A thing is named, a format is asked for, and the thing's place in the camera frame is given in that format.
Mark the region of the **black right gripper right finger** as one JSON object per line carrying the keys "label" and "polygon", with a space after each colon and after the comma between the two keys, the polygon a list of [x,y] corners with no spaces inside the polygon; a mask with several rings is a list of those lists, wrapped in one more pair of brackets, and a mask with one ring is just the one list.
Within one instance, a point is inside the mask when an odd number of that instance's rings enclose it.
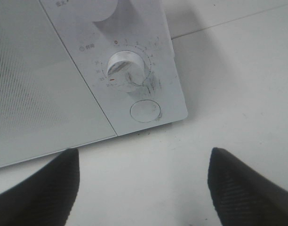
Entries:
{"label": "black right gripper right finger", "polygon": [[288,226],[288,191],[225,149],[212,149],[208,188],[223,226]]}

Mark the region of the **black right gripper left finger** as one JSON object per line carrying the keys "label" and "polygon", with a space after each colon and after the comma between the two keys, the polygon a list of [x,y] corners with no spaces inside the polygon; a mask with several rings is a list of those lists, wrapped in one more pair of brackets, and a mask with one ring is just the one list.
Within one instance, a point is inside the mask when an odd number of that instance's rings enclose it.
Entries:
{"label": "black right gripper left finger", "polygon": [[64,226],[79,186],[79,151],[68,149],[0,194],[0,226]]}

